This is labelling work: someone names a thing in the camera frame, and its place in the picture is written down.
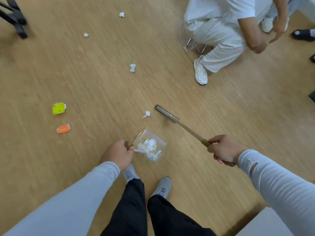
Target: orange wrapper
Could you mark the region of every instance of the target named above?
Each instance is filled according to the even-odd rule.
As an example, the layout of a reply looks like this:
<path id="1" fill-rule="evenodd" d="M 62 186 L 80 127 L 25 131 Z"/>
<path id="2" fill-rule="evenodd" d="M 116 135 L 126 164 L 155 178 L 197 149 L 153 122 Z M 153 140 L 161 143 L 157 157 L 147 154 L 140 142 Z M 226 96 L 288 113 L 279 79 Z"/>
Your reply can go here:
<path id="1" fill-rule="evenodd" d="M 70 129 L 71 129 L 70 124 L 63 125 L 57 128 L 57 133 L 58 134 L 65 133 L 70 131 Z"/>

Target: gray sleeve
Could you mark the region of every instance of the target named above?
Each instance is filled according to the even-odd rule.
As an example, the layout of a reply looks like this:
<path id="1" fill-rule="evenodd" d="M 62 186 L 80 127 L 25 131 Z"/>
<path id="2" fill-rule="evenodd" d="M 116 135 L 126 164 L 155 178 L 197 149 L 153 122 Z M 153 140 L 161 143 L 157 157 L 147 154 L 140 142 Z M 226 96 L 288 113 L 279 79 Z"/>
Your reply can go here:
<path id="1" fill-rule="evenodd" d="M 244 151 L 238 162 L 293 235 L 315 235 L 314 184 L 255 150 Z M 257 166 L 250 175 L 250 168 L 255 163 Z"/>
<path id="2" fill-rule="evenodd" d="M 86 235 L 100 203 L 118 175 L 115 163 L 100 164 L 39 206 L 4 236 Z"/>

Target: clear plastic box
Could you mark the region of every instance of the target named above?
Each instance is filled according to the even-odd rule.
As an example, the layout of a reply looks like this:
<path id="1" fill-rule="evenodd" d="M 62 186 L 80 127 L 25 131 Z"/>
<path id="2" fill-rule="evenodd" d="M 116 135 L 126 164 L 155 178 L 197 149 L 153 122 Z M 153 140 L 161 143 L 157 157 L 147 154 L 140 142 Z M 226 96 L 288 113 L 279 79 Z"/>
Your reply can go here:
<path id="1" fill-rule="evenodd" d="M 144 129 L 133 142 L 135 149 L 143 150 L 143 154 L 152 162 L 157 162 L 163 153 L 163 149 L 167 146 L 167 143 L 155 135 L 153 132 Z"/>

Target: black pants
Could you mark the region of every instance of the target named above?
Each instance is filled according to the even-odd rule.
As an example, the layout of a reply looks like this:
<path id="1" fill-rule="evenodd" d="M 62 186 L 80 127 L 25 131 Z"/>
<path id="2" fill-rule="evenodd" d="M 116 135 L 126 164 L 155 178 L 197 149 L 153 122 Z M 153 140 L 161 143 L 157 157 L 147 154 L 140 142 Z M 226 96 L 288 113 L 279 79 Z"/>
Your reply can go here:
<path id="1" fill-rule="evenodd" d="M 209 228 L 202 228 L 161 195 L 148 201 L 148 211 L 155 236 L 216 236 Z M 147 209 L 144 184 L 133 179 L 126 185 L 123 196 L 113 212 L 111 221 L 101 236 L 147 236 Z"/>

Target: black shoe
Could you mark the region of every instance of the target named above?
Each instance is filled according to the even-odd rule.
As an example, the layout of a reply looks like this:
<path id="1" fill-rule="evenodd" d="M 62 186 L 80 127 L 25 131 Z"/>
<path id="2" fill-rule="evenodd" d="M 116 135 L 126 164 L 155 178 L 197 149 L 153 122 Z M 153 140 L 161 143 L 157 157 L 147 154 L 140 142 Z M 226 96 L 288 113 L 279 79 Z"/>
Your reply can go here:
<path id="1" fill-rule="evenodd" d="M 310 57 L 310 60 L 311 60 L 313 63 L 315 63 L 315 55 L 312 55 L 312 56 Z"/>
<path id="2" fill-rule="evenodd" d="M 311 32 L 309 29 L 304 30 L 295 30 L 291 33 L 292 37 L 297 40 L 306 40 L 309 42 L 315 41 L 315 37 L 311 36 Z"/>

